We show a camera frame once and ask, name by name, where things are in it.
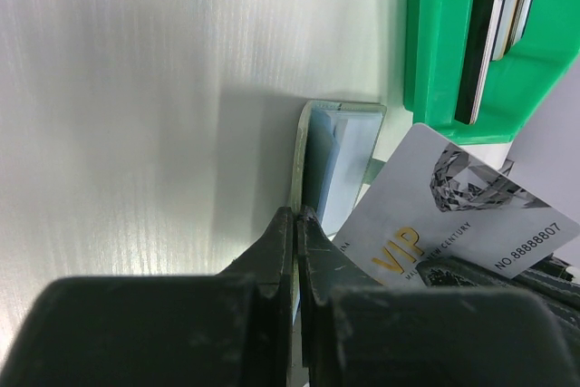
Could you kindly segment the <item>stack of cards in bin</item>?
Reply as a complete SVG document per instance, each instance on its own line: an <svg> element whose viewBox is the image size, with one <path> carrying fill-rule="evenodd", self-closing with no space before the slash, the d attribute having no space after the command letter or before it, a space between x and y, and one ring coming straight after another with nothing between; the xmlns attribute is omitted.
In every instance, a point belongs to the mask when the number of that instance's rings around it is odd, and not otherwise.
<svg viewBox="0 0 580 387"><path fill-rule="evenodd" d="M489 65L523 37L534 0L472 0L455 119L473 124L479 116Z"/></svg>

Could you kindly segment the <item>green plastic card bin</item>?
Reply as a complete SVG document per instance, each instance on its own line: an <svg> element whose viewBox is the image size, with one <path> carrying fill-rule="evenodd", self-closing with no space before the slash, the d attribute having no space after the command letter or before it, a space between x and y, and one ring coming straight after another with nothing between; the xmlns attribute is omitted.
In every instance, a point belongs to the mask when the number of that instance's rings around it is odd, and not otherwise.
<svg viewBox="0 0 580 387"><path fill-rule="evenodd" d="M488 68L476 122L455 118L473 0L408 0L404 107L461 145L508 143L579 54L579 0L533 0L520 41Z"/></svg>

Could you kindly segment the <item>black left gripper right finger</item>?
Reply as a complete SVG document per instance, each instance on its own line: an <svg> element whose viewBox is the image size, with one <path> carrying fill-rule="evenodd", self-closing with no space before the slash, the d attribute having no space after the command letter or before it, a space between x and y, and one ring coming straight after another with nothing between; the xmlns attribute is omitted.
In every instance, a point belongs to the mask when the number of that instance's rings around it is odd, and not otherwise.
<svg viewBox="0 0 580 387"><path fill-rule="evenodd" d="M313 386L576 386L579 340L526 290L390 289L296 220L303 364Z"/></svg>

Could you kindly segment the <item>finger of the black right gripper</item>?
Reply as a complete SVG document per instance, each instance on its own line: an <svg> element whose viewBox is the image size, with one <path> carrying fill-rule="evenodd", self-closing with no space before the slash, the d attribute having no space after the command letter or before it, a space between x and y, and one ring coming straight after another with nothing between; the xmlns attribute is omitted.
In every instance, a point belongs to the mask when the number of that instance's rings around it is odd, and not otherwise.
<svg viewBox="0 0 580 387"><path fill-rule="evenodd" d="M547 256L513 278L456 257L426 260L417 270L427 286L498 286L526 290L556 317L568 342L579 340L579 269Z"/></svg>

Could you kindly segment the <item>white card edge-on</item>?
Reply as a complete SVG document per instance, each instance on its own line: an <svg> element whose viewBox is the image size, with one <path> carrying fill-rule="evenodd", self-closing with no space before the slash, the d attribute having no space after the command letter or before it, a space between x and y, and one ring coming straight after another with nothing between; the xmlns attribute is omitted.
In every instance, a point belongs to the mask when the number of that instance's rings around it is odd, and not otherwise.
<svg viewBox="0 0 580 387"><path fill-rule="evenodd" d="M574 220L416 124L333 243L379 283L416 287L428 260L453 256L512 278L578 234Z"/></svg>

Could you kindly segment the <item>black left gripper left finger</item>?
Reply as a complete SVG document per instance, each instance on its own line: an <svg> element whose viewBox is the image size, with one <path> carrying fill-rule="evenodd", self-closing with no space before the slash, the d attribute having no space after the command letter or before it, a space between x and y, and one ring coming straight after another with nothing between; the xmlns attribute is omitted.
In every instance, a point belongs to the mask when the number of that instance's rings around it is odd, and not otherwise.
<svg viewBox="0 0 580 387"><path fill-rule="evenodd" d="M213 276L74 276L49 284L4 386L286 386L294 216Z"/></svg>

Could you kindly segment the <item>sage green leather card holder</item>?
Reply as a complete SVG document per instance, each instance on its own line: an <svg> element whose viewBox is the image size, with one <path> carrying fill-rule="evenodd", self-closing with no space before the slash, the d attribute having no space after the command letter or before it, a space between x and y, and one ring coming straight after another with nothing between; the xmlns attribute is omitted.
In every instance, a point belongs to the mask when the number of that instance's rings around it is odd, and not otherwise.
<svg viewBox="0 0 580 387"><path fill-rule="evenodd" d="M289 205L311 208L329 238L384 164L373 153L385 114L379 103L323 100L309 101L300 114Z"/></svg>

